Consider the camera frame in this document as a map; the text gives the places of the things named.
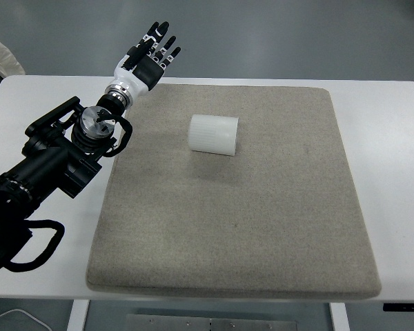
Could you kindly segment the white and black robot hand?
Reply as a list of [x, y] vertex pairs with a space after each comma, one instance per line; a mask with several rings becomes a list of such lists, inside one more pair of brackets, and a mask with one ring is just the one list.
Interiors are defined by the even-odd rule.
[[181, 51], [180, 47], [173, 47], [175, 36], [162, 43], [168, 29], [167, 21], [153, 23], [142, 39], [117, 64], [115, 80], [111, 84], [121, 88], [129, 102], [132, 103], [139, 95], [151, 91]]

